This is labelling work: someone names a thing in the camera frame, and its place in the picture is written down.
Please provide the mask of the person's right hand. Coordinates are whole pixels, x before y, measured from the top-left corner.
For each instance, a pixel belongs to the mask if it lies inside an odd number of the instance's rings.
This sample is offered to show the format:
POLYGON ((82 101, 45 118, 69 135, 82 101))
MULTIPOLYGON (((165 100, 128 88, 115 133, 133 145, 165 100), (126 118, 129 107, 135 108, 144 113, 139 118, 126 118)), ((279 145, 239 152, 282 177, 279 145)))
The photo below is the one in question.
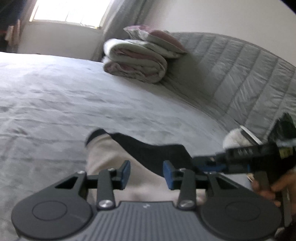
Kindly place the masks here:
POLYGON ((268 200, 274 202, 277 207, 281 206, 281 202, 277 200, 275 197, 276 192, 280 192, 284 189, 288 189, 288 193, 290 196, 290 205, 291 205, 291 213, 295 214, 295 170, 291 170, 284 174, 279 180, 277 180, 273 185, 271 185, 269 190, 263 190, 263 188, 259 185, 259 182, 255 179, 253 180, 251 186, 255 193, 265 197, 268 200))

